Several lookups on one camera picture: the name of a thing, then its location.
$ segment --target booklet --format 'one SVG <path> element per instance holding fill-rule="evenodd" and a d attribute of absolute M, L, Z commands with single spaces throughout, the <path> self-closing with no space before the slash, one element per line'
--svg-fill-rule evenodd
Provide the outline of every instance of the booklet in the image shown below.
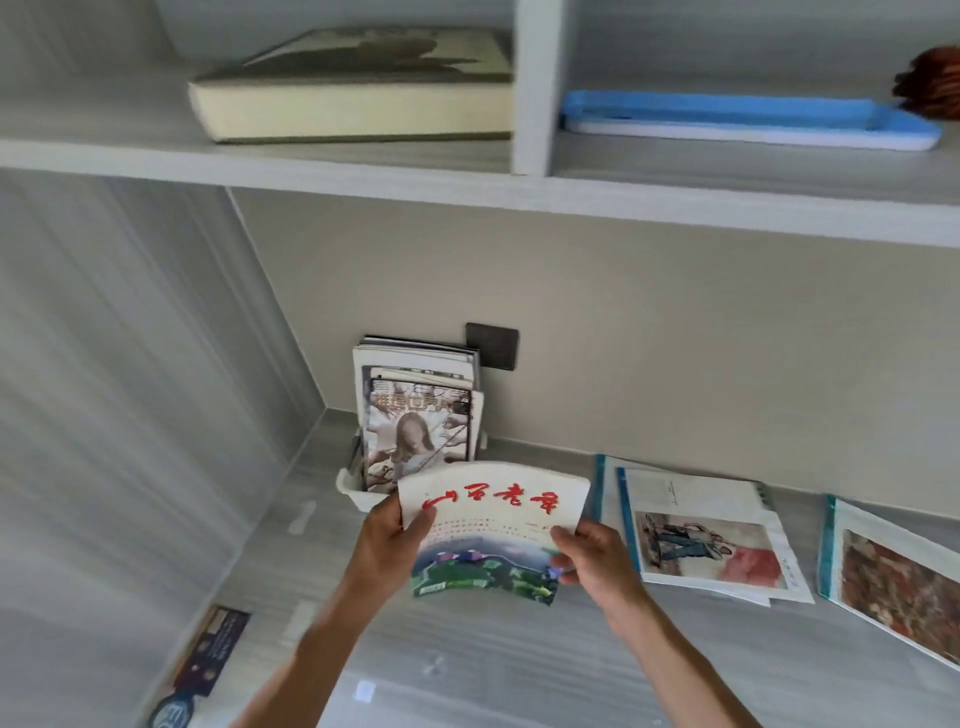
<path fill-rule="evenodd" d="M 820 594 L 960 669 L 960 554 L 828 496 Z"/>
<path fill-rule="evenodd" d="M 577 527 L 586 478 L 514 463 L 464 463 L 399 482 L 403 526 L 428 506 L 437 519 L 420 546 L 414 595 L 447 589 L 502 589 L 553 603 L 560 572 L 550 529 Z"/>
<path fill-rule="evenodd" d="M 813 603 L 757 483 L 627 468 L 617 468 L 617 480 L 644 581 Z"/>
<path fill-rule="evenodd" d="M 592 516 L 595 520 L 619 531 L 621 538 L 626 543 L 627 528 L 624 524 L 623 508 L 620 503 L 617 468 L 629 468 L 631 470 L 641 470 L 650 473 L 667 473 L 667 471 L 661 468 L 655 468 L 652 465 L 635 463 L 630 460 L 621 460 L 620 458 L 610 457 L 609 455 L 596 456 L 596 480 L 590 505 Z M 639 556 L 634 549 L 631 549 L 631 556 L 634 559 L 634 567 L 637 571 L 640 571 Z M 735 584 L 717 582 L 710 586 L 698 586 L 696 588 L 706 592 L 742 599 L 763 607 L 770 606 L 770 598 L 768 596 L 761 596 L 752 592 L 742 593 Z"/>
<path fill-rule="evenodd" d="M 470 391 L 374 379 L 364 430 L 367 490 L 468 458 Z"/>

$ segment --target paper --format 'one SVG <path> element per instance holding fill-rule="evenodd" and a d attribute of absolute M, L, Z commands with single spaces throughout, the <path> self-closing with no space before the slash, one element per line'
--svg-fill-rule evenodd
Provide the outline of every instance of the paper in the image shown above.
<path fill-rule="evenodd" d="M 644 581 L 813 603 L 780 517 L 755 483 L 627 468 L 617 468 L 617 481 Z"/>
<path fill-rule="evenodd" d="M 596 496 L 596 501 L 594 502 L 593 517 L 604 525 L 608 525 L 610 528 L 615 528 L 620 533 L 620 537 L 624 540 L 624 542 L 626 542 L 627 529 L 623 521 L 623 508 L 620 505 L 620 489 L 617 483 L 616 473 L 617 468 L 630 468 L 631 470 L 641 470 L 646 471 L 647 473 L 666 473 L 666 471 L 663 471 L 660 468 L 654 468 L 653 466 L 635 463 L 630 460 L 621 460 L 619 458 L 610 457 L 608 455 L 597 455 L 597 463 L 597 484 L 600 487 L 597 493 L 594 494 Z M 640 571 L 639 558 L 636 554 L 634 554 L 634 558 L 636 570 Z M 741 593 L 733 584 L 689 586 L 696 589 L 704 589 L 708 592 L 716 592 L 717 594 L 732 596 L 737 599 L 743 599 L 744 601 L 749 601 L 763 607 L 770 606 L 770 598 L 768 596 L 756 595 L 751 592 Z"/>
<path fill-rule="evenodd" d="M 828 497 L 820 593 L 960 669 L 960 554 Z"/>
<path fill-rule="evenodd" d="M 437 508 L 414 566 L 414 594 L 503 589 L 550 604 L 560 573 L 550 529 L 574 529 L 589 491 L 582 477 L 513 463 L 464 463 L 399 482 L 404 526 Z"/>

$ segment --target blue folder edge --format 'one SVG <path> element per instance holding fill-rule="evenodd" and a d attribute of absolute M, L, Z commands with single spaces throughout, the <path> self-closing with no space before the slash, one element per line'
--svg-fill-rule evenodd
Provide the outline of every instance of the blue folder edge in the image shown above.
<path fill-rule="evenodd" d="M 599 521 L 603 516 L 603 476 L 607 468 L 607 456 L 596 455 L 593 464 L 593 501 L 590 503 L 590 517 Z"/>
<path fill-rule="evenodd" d="M 817 592 L 830 599 L 830 573 L 833 571 L 833 536 L 836 522 L 837 498 L 827 496 L 827 514 L 820 533 L 820 559 L 817 564 Z"/>
<path fill-rule="evenodd" d="M 630 551 L 630 560 L 634 562 L 634 569 L 640 571 L 639 549 L 636 547 L 636 531 L 634 530 L 634 514 L 630 509 L 630 494 L 627 492 L 626 469 L 616 469 L 616 484 L 620 489 L 620 510 L 623 511 L 623 532 L 627 536 L 627 550 Z"/>

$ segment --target hardcover book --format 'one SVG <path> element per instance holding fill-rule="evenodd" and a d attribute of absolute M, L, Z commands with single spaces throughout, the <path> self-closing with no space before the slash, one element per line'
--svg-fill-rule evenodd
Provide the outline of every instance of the hardcover book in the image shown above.
<path fill-rule="evenodd" d="M 465 28 L 315 30 L 190 83 L 215 141 L 505 138 L 501 35 Z"/>

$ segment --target sticker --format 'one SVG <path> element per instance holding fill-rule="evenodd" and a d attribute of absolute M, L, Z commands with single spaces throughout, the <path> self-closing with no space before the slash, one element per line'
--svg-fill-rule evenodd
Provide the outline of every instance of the sticker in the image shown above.
<path fill-rule="evenodd" d="M 193 696 L 170 695 L 157 703 L 147 721 L 149 728 L 186 728 L 193 718 Z"/>
<path fill-rule="evenodd" d="M 317 501 L 308 500 L 300 506 L 300 515 L 287 527 L 287 533 L 291 536 L 302 536 L 306 530 L 306 525 L 317 510 Z"/>
<path fill-rule="evenodd" d="M 209 697 L 248 621 L 250 614 L 247 612 L 212 607 L 200 630 L 200 637 L 193 642 L 193 648 L 177 671 L 174 690 Z"/>
<path fill-rule="evenodd" d="M 361 680 L 357 683 L 357 689 L 353 691 L 353 699 L 358 703 L 370 703 L 375 692 L 376 683 L 372 683 L 370 680 Z"/>

